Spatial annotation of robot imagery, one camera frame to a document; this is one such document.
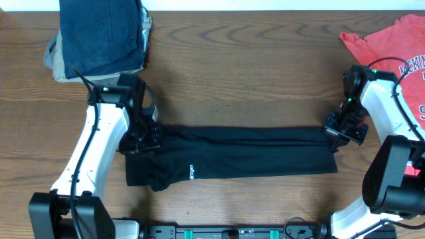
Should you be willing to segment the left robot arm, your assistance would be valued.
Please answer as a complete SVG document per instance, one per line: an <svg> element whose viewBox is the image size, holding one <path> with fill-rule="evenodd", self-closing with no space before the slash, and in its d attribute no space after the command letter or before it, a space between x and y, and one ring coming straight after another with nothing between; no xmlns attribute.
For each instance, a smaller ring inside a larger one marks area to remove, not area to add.
<svg viewBox="0 0 425 239"><path fill-rule="evenodd" d="M116 153L161 148L155 104L143 107L151 88L137 74L121 74L115 86L81 78L88 89L86 121L62 174L47 193L34 193L29 216L35 238L147 238L136 219L112 218L104 189Z"/></svg>

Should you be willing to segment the black polo shirt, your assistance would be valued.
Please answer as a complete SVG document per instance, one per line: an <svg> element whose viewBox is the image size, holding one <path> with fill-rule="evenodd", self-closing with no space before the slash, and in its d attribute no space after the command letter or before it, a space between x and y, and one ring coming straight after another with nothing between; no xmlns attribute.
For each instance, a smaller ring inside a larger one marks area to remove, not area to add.
<svg viewBox="0 0 425 239"><path fill-rule="evenodd" d="M337 172L318 127L167 126L157 151L126 157L126 183L163 191L173 183Z"/></svg>

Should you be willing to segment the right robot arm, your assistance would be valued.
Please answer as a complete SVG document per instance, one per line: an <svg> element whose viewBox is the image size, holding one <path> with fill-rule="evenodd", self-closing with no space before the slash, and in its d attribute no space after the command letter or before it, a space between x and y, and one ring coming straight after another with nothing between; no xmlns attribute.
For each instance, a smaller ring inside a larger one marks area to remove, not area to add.
<svg viewBox="0 0 425 239"><path fill-rule="evenodd" d="M314 238L396 238L396 227L422 230L402 220L424 215L424 130L402 95L395 73L354 64L343 74L345 101L329 113L324 133L331 149L362 144L370 117L381 147L365 174L362 195L334 212Z"/></svg>

